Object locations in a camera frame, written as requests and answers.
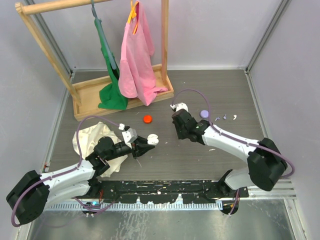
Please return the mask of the white earbud charging case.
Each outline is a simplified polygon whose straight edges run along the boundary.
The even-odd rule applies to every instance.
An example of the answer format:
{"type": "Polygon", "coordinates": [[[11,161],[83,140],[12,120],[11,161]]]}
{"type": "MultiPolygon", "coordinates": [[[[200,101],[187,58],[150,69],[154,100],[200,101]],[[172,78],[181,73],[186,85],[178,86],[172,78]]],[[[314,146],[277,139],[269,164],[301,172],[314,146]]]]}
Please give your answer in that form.
{"type": "Polygon", "coordinates": [[[147,137],[147,144],[156,146],[159,143],[159,137],[156,134],[150,134],[147,137]]]}

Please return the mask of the orange earbud charging case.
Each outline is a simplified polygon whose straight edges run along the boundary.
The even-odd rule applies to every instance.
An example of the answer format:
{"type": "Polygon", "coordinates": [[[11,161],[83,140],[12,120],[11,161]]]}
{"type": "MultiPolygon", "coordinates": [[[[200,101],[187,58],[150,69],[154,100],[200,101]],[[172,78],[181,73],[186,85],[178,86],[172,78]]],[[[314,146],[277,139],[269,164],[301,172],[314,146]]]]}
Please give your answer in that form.
{"type": "Polygon", "coordinates": [[[145,124],[151,124],[152,121],[153,121],[153,117],[152,117],[151,115],[145,115],[145,116],[143,117],[143,122],[144,122],[145,124]]]}

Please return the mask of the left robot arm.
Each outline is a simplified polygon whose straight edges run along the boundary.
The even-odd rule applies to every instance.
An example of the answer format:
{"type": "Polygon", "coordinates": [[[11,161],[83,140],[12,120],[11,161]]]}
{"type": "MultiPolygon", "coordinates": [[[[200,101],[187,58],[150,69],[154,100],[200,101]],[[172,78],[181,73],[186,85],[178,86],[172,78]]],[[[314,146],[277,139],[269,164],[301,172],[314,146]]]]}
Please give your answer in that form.
{"type": "Polygon", "coordinates": [[[95,198],[100,193],[97,178],[111,168],[108,163],[126,155],[138,158],[155,148],[159,143],[156,135],[149,138],[138,136],[131,142],[100,138],[81,163],[65,167],[55,172],[39,174],[31,170],[24,174],[6,196],[12,209],[11,223],[15,227],[28,224],[37,219],[42,212],[67,199],[87,196],[95,198]]]}

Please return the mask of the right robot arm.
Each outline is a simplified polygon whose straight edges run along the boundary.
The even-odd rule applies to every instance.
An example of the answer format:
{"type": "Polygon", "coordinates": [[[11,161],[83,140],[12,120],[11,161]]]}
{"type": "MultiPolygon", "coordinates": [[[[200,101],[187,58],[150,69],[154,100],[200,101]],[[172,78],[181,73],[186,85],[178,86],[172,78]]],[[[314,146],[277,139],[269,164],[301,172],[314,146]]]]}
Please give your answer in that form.
{"type": "Polygon", "coordinates": [[[269,192],[288,168],[269,138],[258,141],[241,137],[207,120],[196,121],[185,109],[175,111],[171,117],[178,139],[218,148],[246,163],[245,168],[228,170],[218,181],[218,189],[225,197],[250,186],[269,192]]]}

